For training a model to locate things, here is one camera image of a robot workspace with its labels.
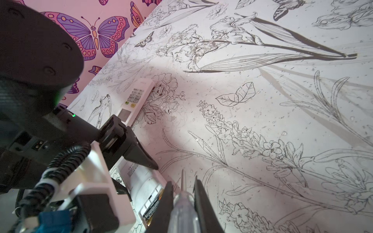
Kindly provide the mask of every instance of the flower drawing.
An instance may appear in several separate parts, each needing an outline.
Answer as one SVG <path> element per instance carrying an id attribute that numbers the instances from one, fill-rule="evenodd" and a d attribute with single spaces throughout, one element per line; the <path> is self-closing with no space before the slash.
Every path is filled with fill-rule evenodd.
<path id="1" fill-rule="evenodd" d="M 249 210 L 246 208 L 242 208 L 239 205 L 234 206 L 234 210 L 232 211 L 232 214 L 230 215 L 230 219 L 232 221 L 235 221 L 238 225 L 240 225 L 242 222 L 247 223 L 249 221 L 249 218 L 247 215 L 249 214 Z"/>
<path id="2" fill-rule="evenodd" d="M 152 77 L 156 83 L 152 92 L 142 107 L 142 112 L 137 120 L 143 118 L 148 124 L 155 124 L 156 119 L 161 119 L 165 114 L 171 114 L 177 111 L 179 100 L 185 100 L 185 94 L 181 92 L 176 94 L 178 82 L 170 73 L 162 73 Z"/>
<path id="3" fill-rule="evenodd" d="M 159 32 L 158 37 L 163 38 L 165 37 L 170 31 L 172 30 L 171 25 L 164 26 L 163 29 Z"/>
<path id="4" fill-rule="evenodd" d="M 185 45 L 180 49 L 180 52 L 175 53 L 176 61 L 178 62 L 189 62 L 188 68 L 191 70 L 199 71 L 197 62 L 201 60 L 205 53 L 214 51 L 217 49 L 215 42 L 202 42 L 198 41 L 194 44 Z"/>
<path id="5" fill-rule="evenodd" d="M 223 140 L 225 144 L 227 144 L 229 140 L 232 140 L 231 131 L 224 128 L 221 129 L 221 133 L 218 134 L 218 137 Z"/>
<path id="6" fill-rule="evenodd" d="M 229 16 L 224 17 L 210 26 L 212 39 L 225 40 L 232 44 L 237 44 L 239 42 L 250 42 L 258 45 L 263 44 L 258 36 L 255 36 L 247 32 L 243 27 L 240 27 L 243 24 L 250 23 L 256 16 L 257 13 L 243 19 L 235 19 L 234 17 Z"/>
<path id="7" fill-rule="evenodd" d="M 263 144 L 264 151 L 263 155 L 264 156 L 269 156 L 271 159 L 275 159 L 277 155 L 281 155 L 282 151 L 280 149 L 280 144 L 278 142 L 273 142 L 272 144 L 269 142 L 265 142 Z"/>
<path id="8" fill-rule="evenodd" d="M 268 171 L 275 171 L 273 174 L 276 178 L 285 178 L 291 174 L 294 165 L 291 163 L 285 163 L 281 160 L 269 160 L 266 157 L 263 157 L 262 160 L 264 162 L 270 163 L 271 165 L 267 166 Z"/>
<path id="9" fill-rule="evenodd" d="M 233 222 L 234 226 L 241 232 L 247 233 L 300 233 L 297 226 L 286 221 L 284 224 L 274 227 L 264 216 L 246 208 L 241 202 L 232 204 L 224 199 L 219 201 L 220 215 L 228 214 L 228 222 Z"/>
<path id="10" fill-rule="evenodd" d="M 344 160 L 336 160 L 338 169 L 326 168 L 335 183 L 324 182 L 322 186 L 333 191 L 339 200 L 347 201 L 345 208 L 351 213 L 373 209 L 373 175 L 366 170 L 358 170 Z"/>
<path id="11" fill-rule="evenodd" d="M 209 14 L 206 16 L 208 19 L 215 19 L 219 17 L 220 15 L 223 15 L 225 11 L 227 10 L 228 4 L 218 4 L 214 9 L 212 9 Z"/>

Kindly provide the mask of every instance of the remote control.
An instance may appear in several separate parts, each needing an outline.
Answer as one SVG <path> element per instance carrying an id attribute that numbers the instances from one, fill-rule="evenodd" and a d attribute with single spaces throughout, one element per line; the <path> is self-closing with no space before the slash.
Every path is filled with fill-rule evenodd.
<path id="1" fill-rule="evenodd" d="M 154 85 L 151 79 L 139 78 L 125 91 L 126 101 L 116 114 L 123 124 L 132 126 Z"/>

